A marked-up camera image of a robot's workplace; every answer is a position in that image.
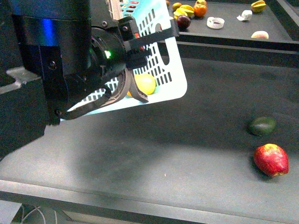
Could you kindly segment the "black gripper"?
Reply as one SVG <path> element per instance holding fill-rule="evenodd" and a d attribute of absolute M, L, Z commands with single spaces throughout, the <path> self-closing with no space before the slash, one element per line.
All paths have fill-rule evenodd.
<path fill-rule="evenodd" d="M 69 93 L 92 93 L 105 89 L 97 100 L 77 107 L 72 111 L 56 110 L 56 115 L 63 120 L 79 118 L 123 99 L 129 91 L 132 98 L 147 103 L 148 96 L 136 83 L 134 69 L 145 67 L 148 58 L 153 55 L 151 44 L 178 36 L 178 25 L 170 18 L 170 27 L 158 27 L 148 35 L 141 36 L 136 20 L 132 16 L 117 20 L 115 27 L 102 29 L 92 27 L 89 55 L 91 66 L 83 72 L 65 78 Z M 111 92 L 106 83 L 117 77 L 118 85 Z"/>

